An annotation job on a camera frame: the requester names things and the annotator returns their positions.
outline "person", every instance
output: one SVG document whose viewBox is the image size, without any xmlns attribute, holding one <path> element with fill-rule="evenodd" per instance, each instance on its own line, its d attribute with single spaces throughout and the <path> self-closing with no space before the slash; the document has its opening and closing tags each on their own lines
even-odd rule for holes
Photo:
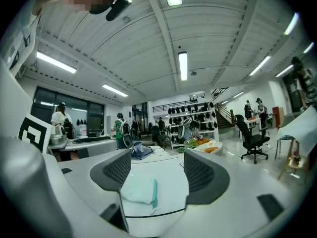
<svg viewBox="0 0 317 238">
<path fill-rule="evenodd" d="M 297 90 L 300 92 L 303 108 L 314 106 L 317 109 L 317 76 L 313 69 L 305 69 L 298 57 L 292 58 L 296 73 Z"/>
<path fill-rule="evenodd" d="M 257 104 L 258 104 L 258 114 L 261 119 L 261 128 L 264 128 L 266 127 L 267 108 L 262 103 L 262 100 L 260 98 L 257 98 Z"/>
<path fill-rule="evenodd" d="M 65 110 L 66 110 L 65 102 L 59 102 L 55 112 L 52 115 L 51 124 L 53 126 L 56 126 L 58 124 L 64 126 L 66 130 L 67 138 L 73 139 L 74 136 L 73 136 L 72 119 L 70 115 L 65 112 Z M 79 159 L 77 151 L 64 151 L 64 152 L 60 152 L 58 150 L 52 150 L 52 151 L 58 162 Z"/>
<path fill-rule="evenodd" d="M 36 28 L 45 4 L 59 1 L 91 14 L 106 11 L 114 0 L 28 0 L 17 13 L 0 43 L 0 65 L 15 76 L 35 46 Z"/>
<path fill-rule="evenodd" d="M 246 105 L 244 106 L 244 116 L 246 119 L 252 117 L 251 103 L 249 101 L 247 101 Z"/>
<path fill-rule="evenodd" d="M 159 121 L 158 121 L 158 128 L 160 131 L 162 131 L 165 127 L 165 123 L 164 121 L 162 120 L 162 117 L 159 118 Z"/>
<path fill-rule="evenodd" d="M 65 110 L 66 110 L 65 102 L 59 102 L 56 107 L 56 112 L 54 112 L 52 115 L 51 124 L 53 126 L 56 126 L 58 124 L 61 124 L 64 126 L 66 119 L 68 119 L 68 121 L 72 123 L 70 115 L 66 113 Z"/>
<path fill-rule="evenodd" d="M 118 143 L 118 149 L 124 149 L 126 148 L 124 141 L 123 141 L 123 135 L 121 134 L 120 127 L 121 124 L 125 122 L 125 119 L 123 118 L 122 113 L 117 114 L 117 120 L 114 122 L 114 130 L 116 130 L 115 139 Z"/>
</svg>

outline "sink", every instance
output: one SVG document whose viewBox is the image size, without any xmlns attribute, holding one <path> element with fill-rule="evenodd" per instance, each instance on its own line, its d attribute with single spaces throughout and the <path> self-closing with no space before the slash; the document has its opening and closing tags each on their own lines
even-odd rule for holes
<svg viewBox="0 0 317 238">
<path fill-rule="evenodd" d="M 110 137 L 86 137 L 86 138 L 79 138 L 75 139 L 73 143 L 75 144 L 82 144 L 82 143 L 91 143 L 91 142 L 97 142 L 102 140 L 109 140 Z"/>
</svg>

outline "railing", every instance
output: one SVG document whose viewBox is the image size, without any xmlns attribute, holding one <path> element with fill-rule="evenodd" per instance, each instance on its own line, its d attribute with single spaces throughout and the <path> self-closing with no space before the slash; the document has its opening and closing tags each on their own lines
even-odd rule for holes
<svg viewBox="0 0 317 238">
<path fill-rule="evenodd" d="M 197 102 L 198 102 L 197 100 L 190 100 L 190 101 L 181 101 L 181 102 L 175 102 L 175 103 L 171 103 L 167 105 L 156 106 L 156 107 L 153 107 L 153 113 L 167 111 L 169 108 L 180 107 L 180 106 L 189 105 L 189 104 L 193 104 Z"/>
<path fill-rule="evenodd" d="M 211 93 L 211 97 L 213 100 L 215 100 L 219 95 L 221 95 L 227 88 L 217 88 Z"/>
<path fill-rule="evenodd" d="M 230 110 L 230 112 L 225 109 L 223 106 L 220 104 L 215 105 L 215 109 L 221 114 L 228 122 L 232 124 L 232 126 L 235 126 L 235 119 L 234 119 L 234 114 L 233 110 Z"/>
</svg>

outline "headset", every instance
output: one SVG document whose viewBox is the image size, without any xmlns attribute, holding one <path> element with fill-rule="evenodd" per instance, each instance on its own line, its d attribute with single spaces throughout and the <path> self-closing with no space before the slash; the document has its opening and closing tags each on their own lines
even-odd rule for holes
<svg viewBox="0 0 317 238">
<path fill-rule="evenodd" d="M 123 11 L 132 4 L 132 0 L 114 0 L 112 3 L 96 4 L 92 5 L 92 10 L 89 11 L 90 14 L 96 15 L 105 12 L 109 8 L 111 10 L 106 15 L 107 21 L 115 20 Z"/>
</svg>

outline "wooden stool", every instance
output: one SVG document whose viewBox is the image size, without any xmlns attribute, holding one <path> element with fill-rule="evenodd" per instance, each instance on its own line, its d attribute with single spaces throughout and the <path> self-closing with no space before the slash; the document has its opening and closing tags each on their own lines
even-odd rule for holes
<svg viewBox="0 0 317 238">
<path fill-rule="evenodd" d="M 294 156 L 292 154 L 292 149 L 293 149 L 293 144 L 294 144 L 294 139 L 291 141 L 291 145 L 288 150 L 288 154 L 286 157 L 286 162 L 282 168 L 281 174 L 278 177 L 278 180 L 282 177 L 282 174 L 285 172 L 287 167 L 293 168 L 293 169 L 301 169 L 305 168 L 306 174 L 305 174 L 305 182 L 307 180 L 307 175 L 309 172 L 309 156 L 307 158 L 301 156 L 301 160 L 298 163 L 298 166 L 294 165 Z M 299 154 L 299 143 L 297 142 L 297 149 L 298 149 L 298 154 Z"/>
</svg>

